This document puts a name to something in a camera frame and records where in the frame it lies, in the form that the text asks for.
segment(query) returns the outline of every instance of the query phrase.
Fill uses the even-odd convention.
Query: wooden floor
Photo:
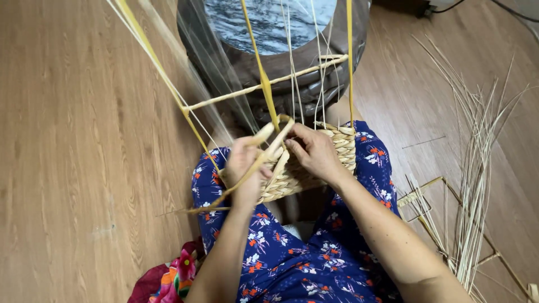
[[[2,1],[0,28],[0,292],[6,301],[125,301],[144,271],[197,235],[179,211],[191,203],[201,149],[105,1]],[[486,0],[432,20],[372,7],[354,99],[388,146],[399,187],[410,173],[458,185],[452,93],[411,33],[433,38],[470,86],[503,77],[515,54],[510,95],[539,85],[539,46]],[[181,71],[169,72],[182,83]],[[487,220],[525,283],[539,282],[538,97],[524,96],[494,147]],[[438,216],[443,206],[432,204]],[[480,270],[523,298],[499,261]],[[516,300],[477,280],[489,302]]]

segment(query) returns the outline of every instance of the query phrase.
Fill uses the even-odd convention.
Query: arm
[[[401,219],[388,211],[341,165],[331,139],[296,124],[287,146],[313,175],[344,200],[365,241],[407,302],[471,302],[447,266]]]
[[[254,162],[256,150],[247,146],[250,137],[235,140],[226,167],[236,184]],[[271,175],[266,168],[262,174]],[[235,302],[249,223],[260,196],[260,173],[254,173],[232,194],[232,209],[219,238],[197,274],[186,303]]]

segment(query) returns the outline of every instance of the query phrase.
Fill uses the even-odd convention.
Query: person
[[[326,121],[346,121],[346,112],[346,103],[337,102]],[[208,255],[185,302],[471,302],[440,256],[401,220],[388,151],[357,110],[354,117],[357,177],[341,165],[327,135],[296,123],[290,131],[296,139],[285,141],[330,187],[306,243],[257,205],[260,179],[270,174],[255,173],[232,193],[230,211],[198,215]],[[255,160],[248,142],[239,138],[231,149],[211,152],[234,184]],[[195,207],[209,205],[223,190],[203,154],[192,179]]]

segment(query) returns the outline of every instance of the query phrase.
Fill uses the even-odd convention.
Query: marble top
[[[323,31],[333,16],[337,0],[312,0],[312,4],[318,30]],[[311,0],[245,0],[245,5],[261,55],[288,52],[285,20],[292,49],[316,38]],[[205,11],[213,31],[223,42],[254,53],[240,0],[206,0]]]

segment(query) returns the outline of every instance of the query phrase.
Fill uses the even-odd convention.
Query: blue floral pants
[[[399,216],[391,182],[388,151],[364,121],[354,121],[357,180],[380,203]],[[228,147],[210,151],[221,169]],[[203,154],[192,177],[195,207],[218,198],[224,185]],[[221,206],[229,206],[225,201]],[[227,211],[198,215],[206,253],[211,250]],[[330,190],[325,210],[304,243],[283,229],[270,211],[258,205],[246,239],[237,302],[401,302],[396,286],[365,243],[343,200]]]

